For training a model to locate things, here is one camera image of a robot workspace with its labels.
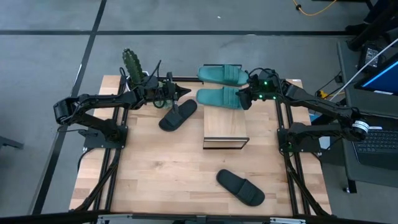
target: teal slide sandal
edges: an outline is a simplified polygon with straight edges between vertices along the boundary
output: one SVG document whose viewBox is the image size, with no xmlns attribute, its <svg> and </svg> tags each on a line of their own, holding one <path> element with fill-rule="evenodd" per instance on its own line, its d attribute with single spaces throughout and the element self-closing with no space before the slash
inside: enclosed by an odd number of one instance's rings
<svg viewBox="0 0 398 224">
<path fill-rule="evenodd" d="M 235 94 L 238 90 L 237 88 L 225 86 L 218 90 L 201 89 L 197 92 L 197 102 L 203 105 L 241 110 L 241 102 Z"/>
<path fill-rule="evenodd" d="M 198 78 L 204 82 L 242 86 L 248 82 L 249 75 L 237 66 L 221 65 L 199 68 Z"/>
</svg>

